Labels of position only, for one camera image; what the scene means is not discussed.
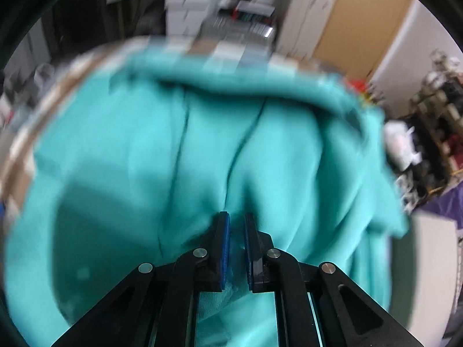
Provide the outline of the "teal hooded sweatshirt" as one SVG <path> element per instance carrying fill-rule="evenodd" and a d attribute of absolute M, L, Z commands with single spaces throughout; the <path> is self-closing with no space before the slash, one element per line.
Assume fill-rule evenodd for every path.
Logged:
<path fill-rule="evenodd" d="M 231 216 L 228 281 L 203 295 L 201 346 L 274 346 L 271 295 L 247 289 L 242 219 L 301 262 L 335 263 L 383 307 L 407 219 L 383 112 L 335 76 L 142 50 L 90 76 L 34 148 L 6 243 L 10 316 L 50 346 L 130 271 L 197 248 Z"/>

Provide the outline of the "grey-green bed headboard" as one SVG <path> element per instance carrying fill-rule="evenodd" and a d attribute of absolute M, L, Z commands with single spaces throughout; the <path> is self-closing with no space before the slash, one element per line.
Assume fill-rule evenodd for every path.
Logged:
<path fill-rule="evenodd" d="M 439 346 L 458 283 L 458 236 L 451 219 L 416 211 L 392 240 L 389 312 L 423 346 Z"/>

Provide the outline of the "white plastic bag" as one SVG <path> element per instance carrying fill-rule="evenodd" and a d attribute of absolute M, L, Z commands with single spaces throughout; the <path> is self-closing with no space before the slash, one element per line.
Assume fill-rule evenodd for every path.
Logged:
<path fill-rule="evenodd" d="M 399 120 L 388 121 L 383 127 L 386 151 L 399 171 L 405 171 L 422 161 L 421 153 L 414 146 L 413 133 L 414 127 Z"/>

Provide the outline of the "purple bag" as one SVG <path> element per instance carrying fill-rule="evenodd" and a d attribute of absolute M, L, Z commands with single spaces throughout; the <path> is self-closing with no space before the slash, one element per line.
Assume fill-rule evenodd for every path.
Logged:
<path fill-rule="evenodd" d="M 453 189 L 438 198 L 428 201 L 419 208 L 420 211 L 427 211 L 452 219 L 457 224 L 457 229 L 463 227 L 463 184 L 460 183 Z"/>

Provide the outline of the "checkered bed sheet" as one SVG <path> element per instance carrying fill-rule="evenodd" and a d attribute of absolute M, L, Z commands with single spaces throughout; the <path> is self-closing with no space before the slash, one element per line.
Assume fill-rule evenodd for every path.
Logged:
<path fill-rule="evenodd" d="M 1 225 L 7 227 L 20 213 L 27 189 L 35 175 L 33 150 L 46 127 L 63 112 L 75 92 L 90 76 L 99 71 L 112 71 L 133 53 L 154 49 L 175 56 L 203 56 L 218 64 L 239 67 L 264 66 L 272 71 L 290 74 L 328 75 L 335 71 L 320 60 L 298 60 L 270 53 L 256 45 L 239 45 L 212 39 L 142 36 L 115 45 L 102 45 L 77 56 L 56 76 L 51 77 L 38 105 L 18 107 L 1 132 Z"/>

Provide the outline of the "wooden shoe rack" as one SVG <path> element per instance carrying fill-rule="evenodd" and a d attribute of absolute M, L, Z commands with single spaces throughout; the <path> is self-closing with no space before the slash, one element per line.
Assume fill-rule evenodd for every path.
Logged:
<path fill-rule="evenodd" d="M 415 156 L 396 184 L 406 212 L 437 198 L 462 181 L 462 73 L 460 61 L 436 49 L 432 70 L 410 101 L 403 121 Z"/>

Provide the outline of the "white tall cabinet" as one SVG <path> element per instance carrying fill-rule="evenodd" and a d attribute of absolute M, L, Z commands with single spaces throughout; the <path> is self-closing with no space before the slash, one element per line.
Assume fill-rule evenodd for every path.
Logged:
<path fill-rule="evenodd" d="M 289 0 L 279 29 L 276 52 L 311 58 L 330 18 L 335 0 Z"/>

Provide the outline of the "tan wooden door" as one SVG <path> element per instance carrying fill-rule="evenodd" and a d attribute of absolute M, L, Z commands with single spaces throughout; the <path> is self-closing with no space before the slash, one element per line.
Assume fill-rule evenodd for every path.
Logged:
<path fill-rule="evenodd" d="M 350 78 L 369 79 L 400 29 L 412 0 L 336 0 L 313 57 Z"/>

